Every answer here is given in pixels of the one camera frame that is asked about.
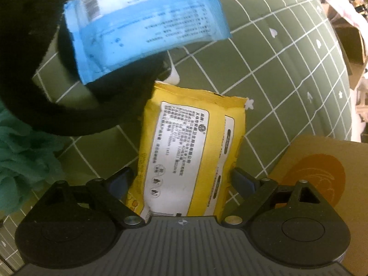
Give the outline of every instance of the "barcode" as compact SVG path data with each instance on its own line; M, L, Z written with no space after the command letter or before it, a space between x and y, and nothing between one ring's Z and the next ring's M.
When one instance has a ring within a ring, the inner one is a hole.
M87 10L88 20L90 22L101 15L98 0L83 0L83 4Z

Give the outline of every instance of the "black plush toy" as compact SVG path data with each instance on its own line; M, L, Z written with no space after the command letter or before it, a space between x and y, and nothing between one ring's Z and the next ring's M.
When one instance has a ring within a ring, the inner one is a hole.
M114 71L98 80L94 88L103 91L103 98L95 109L51 103L33 83L32 76L54 37L66 1L0 0L0 99L22 121L57 135L88 135L136 119L162 72L162 55L124 67L124 77L122 71ZM109 88L114 89L111 96L106 94Z

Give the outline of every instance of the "plastic packaging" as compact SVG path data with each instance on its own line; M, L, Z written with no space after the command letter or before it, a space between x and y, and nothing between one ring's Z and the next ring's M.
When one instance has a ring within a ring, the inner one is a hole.
M83 84L157 52L230 37L219 0L72 0L65 18Z
M125 204L146 221L151 215L220 219L245 133L246 100L156 82Z

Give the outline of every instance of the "cardboard box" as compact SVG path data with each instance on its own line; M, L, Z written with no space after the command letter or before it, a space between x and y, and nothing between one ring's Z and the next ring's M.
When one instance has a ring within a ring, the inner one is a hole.
M347 57L347 59L344 57L344 60L349 75L350 89L355 90L368 63L363 38L360 31L344 19L335 21L332 26L339 39L343 56Z
M366 276L368 144L303 135L290 145L269 177L283 185L305 179L318 189L351 232L343 265L356 276Z

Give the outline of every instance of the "teal fabric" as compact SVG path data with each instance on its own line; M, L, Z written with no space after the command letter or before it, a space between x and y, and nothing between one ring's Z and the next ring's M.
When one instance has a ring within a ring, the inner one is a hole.
M60 137L34 131L0 102L0 211L8 215L19 210L31 190L63 179L54 155L63 146Z

